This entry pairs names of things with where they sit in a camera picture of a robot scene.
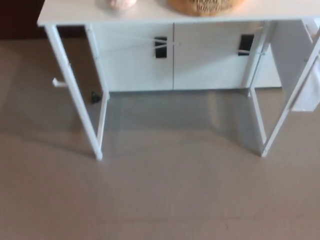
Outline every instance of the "white side panel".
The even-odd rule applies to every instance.
[[[93,31],[111,92],[173,89],[173,46],[156,59],[152,40],[172,42],[172,24],[94,24]]]
[[[238,56],[242,34],[260,34],[260,22],[176,24],[174,40],[174,89],[239,89],[248,56]],[[257,87],[279,87],[280,81],[268,51]]]
[[[301,20],[280,21],[271,40],[274,62],[287,98],[292,94],[313,44]]]

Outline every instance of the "pink object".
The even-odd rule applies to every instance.
[[[113,9],[121,11],[131,8],[137,0],[110,0],[110,5]]]

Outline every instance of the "white desk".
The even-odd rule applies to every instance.
[[[105,0],[45,0],[38,24],[45,27],[65,78],[65,85],[70,90],[96,158],[101,160],[103,157],[101,146],[104,123],[110,95],[108,79],[106,78],[106,72],[101,63],[99,47],[97,46],[96,33],[93,31],[95,24],[263,21],[263,27],[255,35],[252,44],[244,79],[250,81],[248,97],[251,99],[252,109],[256,117],[255,127],[260,141],[259,150],[262,156],[266,156],[320,50],[320,31],[316,35],[316,40],[312,42],[310,37],[307,36],[301,20],[319,17],[320,1],[318,0],[247,0],[234,11],[218,17],[189,17],[182,15],[171,9],[165,0],[137,0],[137,4],[132,9],[122,14],[115,14],[109,11]],[[57,31],[57,26],[72,25],[83,25],[86,28],[103,90],[97,135]],[[275,124],[270,136],[267,137],[255,86],[259,69],[263,65],[264,55],[270,45],[275,54],[275,62],[287,98],[278,122]]]

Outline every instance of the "black handle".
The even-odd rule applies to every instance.
[[[154,47],[155,47],[155,58],[156,59],[166,59],[167,58],[167,37],[166,36],[157,36],[154,38]]]
[[[243,34],[241,35],[240,45],[239,45],[239,52],[238,56],[249,56],[249,52],[252,47],[252,43],[254,42],[255,35],[254,34]]]

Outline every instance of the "white metal leg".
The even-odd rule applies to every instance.
[[[260,39],[257,39],[257,43],[255,46],[256,53],[260,53],[260,54],[253,54],[253,56],[251,55],[249,56],[250,71],[249,71],[248,79],[250,80],[250,85],[249,85],[248,93],[250,93],[250,91],[256,88],[256,83],[257,83],[257,80],[259,79],[258,78],[259,71],[263,66],[266,52],[270,46],[270,40],[273,35],[275,25],[276,23],[272,21],[264,22]]]
[[[263,64],[263,59],[270,44],[269,38],[272,34],[273,26],[274,23],[270,21],[266,21],[263,23],[261,34],[259,35],[259,37],[255,37],[253,40],[252,51],[250,52],[248,63],[243,76],[243,79],[246,83],[248,81],[250,82],[247,94],[251,100],[250,103],[254,114],[254,130],[258,135],[257,140],[260,152],[263,149],[267,136],[256,95],[255,85],[258,79],[257,76],[259,69]]]
[[[310,57],[306,61],[305,66],[304,66],[303,70],[301,71],[301,74],[298,76],[297,84],[295,85],[294,90],[293,90],[292,94],[290,95],[290,97],[288,98],[287,102],[285,103],[284,108],[279,116],[279,120],[275,124],[275,126],[271,132],[270,137],[267,139],[267,141],[264,145],[263,152],[261,154],[262,157],[265,157],[268,154],[268,151],[269,151],[272,143],[274,142],[281,126],[283,125],[284,121],[286,120],[286,118],[290,112],[291,106],[294,103],[294,101],[297,97],[297,94],[299,93],[299,90],[300,90],[302,84],[304,83],[304,80],[306,79],[308,73],[311,70],[312,65],[314,64],[314,62],[316,60],[316,57],[319,54],[319,51],[320,51],[320,30],[318,31],[315,39],[316,40],[314,41],[312,51],[309,54]]]
[[[102,90],[105,94],[108,95],[108,99],[109,99],[108,83],[107,83],[105,71],[104,71],[102,63],[101,63],[100,54],[99,54],[99,50],[98,50],[98,46],[97,46],[97,40],[96,40],[95,33],[93,32],[92,24],[85,25],[85,31],[86,31],[86,36],[89,41],[91,53],[93,56],[95,68],[98,73],[98,77],[99,77],[99,81],[100,81]]]
[[[68,60],[66,51],[64,49],[63,43],[61,41],[57,27],[55,25],[46,25],[44,28],[45,28],[46,34],[49,38],[49,41],[51,43],[55,57],[59,63],[61,72],[62,72],[63,77],[65,79],[65,82],[66,82],[66,84],[69,88],[69,91],[71,93],[71,96],[72,96],[72,99],[73,99],[74,104],[76,106],[76,109],[78,111],[78,114],[81,118],[85,132],[86,132],[86,134],[89,138],[89,141],[92,145],[95,156],[96,156],[97,160],[101,160],[102,156],[103,156],[102,151],[101,151],[101,147],[98,142],[93,125],[91,123],[89,114],[87,112],[84,100],[83,100],[81,93],[80,93],[80,90],[78,88],[76,78],[74,76],[71,65],[69,63],[69,60]]]
[[[250,96],[249,98],[251,99],[251,109],[253,111],[253,114],[255,116],[254,119],[254,131],[258,135],[257,140],[258,140],[258,151],[259,153],[262,152],[264,144],[267,140],[267,135],[266,135],[266,130],[264,127],[264,122],[263,118],[261,115],[259,103],[258,103],[258,98],[256,95],[256,90],[255,89],[250,89]]]

